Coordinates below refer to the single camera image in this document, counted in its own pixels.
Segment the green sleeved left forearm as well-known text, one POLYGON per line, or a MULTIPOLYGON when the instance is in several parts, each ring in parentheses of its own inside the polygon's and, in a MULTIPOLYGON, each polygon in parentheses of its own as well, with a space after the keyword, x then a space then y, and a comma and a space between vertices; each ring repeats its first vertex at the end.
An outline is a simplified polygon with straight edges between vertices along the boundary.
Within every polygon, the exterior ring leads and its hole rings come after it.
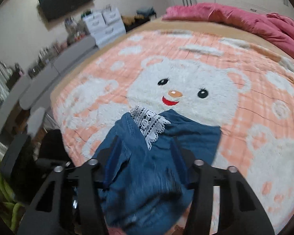
POLYGON ((25 206, 15 199, 10 185, 0 172, 0 218, 16 234, 25 213, 25 206))

